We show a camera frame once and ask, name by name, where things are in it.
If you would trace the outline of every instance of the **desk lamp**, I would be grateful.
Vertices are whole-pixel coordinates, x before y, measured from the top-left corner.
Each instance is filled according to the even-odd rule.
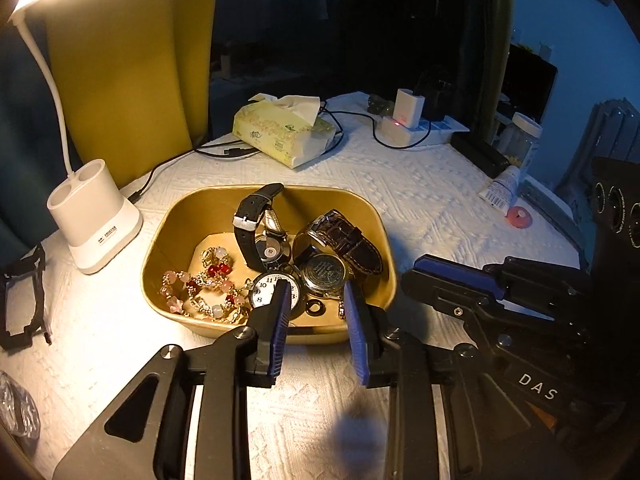
[[[62,102],[53,75],[24,19],[26,8],[38,0],[19,0],[10,21],[15,25],[49,85],[56,105],[66,179],[47,200],[74,262],[85,274],[103,268],[140,231],[142,216],[118,190],[104,160],[86,163],[74,172],[69,162]]]

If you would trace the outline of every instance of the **tissue pack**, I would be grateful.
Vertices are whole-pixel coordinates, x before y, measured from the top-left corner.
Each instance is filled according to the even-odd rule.
[[[290,168],[322,155],[331,145],[336,130],[318,117],[319,99],[276,100],[263,94],[256,99],[261,100],[243,106],[234,118],[233,133],[247,144]]]

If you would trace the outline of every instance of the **table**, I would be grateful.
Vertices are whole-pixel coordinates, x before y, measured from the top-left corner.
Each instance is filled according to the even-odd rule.
[[[355,93],[330,100],[328,107],[363,111],[366,102],[366,95]],[[27,388],[39,408],[42,433],[33,461],[46,478],[159,348],[210,343],[158,316],[140,289],[143,259],[162,216],[199,187],[280,181],[349,189],[382,216],[398,272],[423,253],[475,267],[508,255],[578,267],[571,244],[536,211],[531,211],[533,225],[518,230],[481,200],[477,193],[487,177],[448,144],[390,150],[374,142],[365,118],[339,120],[346,135],[342,144],[299,170],[262,153],[236,161],[192,154],[168,164],[137,204],[144,217],[140,234],[93,276],[74,267],[59,232],[44,241],[53,345],[36,336],[32,348],[1,353],[0,369]],[[132,183],[125,193],[142,182]],[[12,288],[8,304],[9,329],[19,331],[33,313],[30,280]],[[402,293],[388,312],[392,323],[429,344],[450,349],[469,341],[459,321]],[[379,479],[387,398],[386,388],[358,386],[347,344],[287,347],[276,386],[250,388],[248,393],[253,478]],[[442,432],[440,436],[444,451]],[[446,457],[440,466],[443,473],[448,471]]]

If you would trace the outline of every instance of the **blue wall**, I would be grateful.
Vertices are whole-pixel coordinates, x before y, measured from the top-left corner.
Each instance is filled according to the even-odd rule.
[[[553,189],[562,178],[594,104],[629,99],[640,107],[640,43],[614,3],[597,0],[514,0],[520,42],[552,45],[558,67],[542,119],[542,141],[529,173]]]

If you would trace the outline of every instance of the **jar lid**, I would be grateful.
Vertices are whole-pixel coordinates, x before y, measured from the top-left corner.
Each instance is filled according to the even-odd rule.
[[[542,126],[540,126],[533,119],[529,119],[526,115],[516,112],[513,115],[513,124],[515,124],[523,132],[528,133],[530,136],[540,138],[542,135]]]

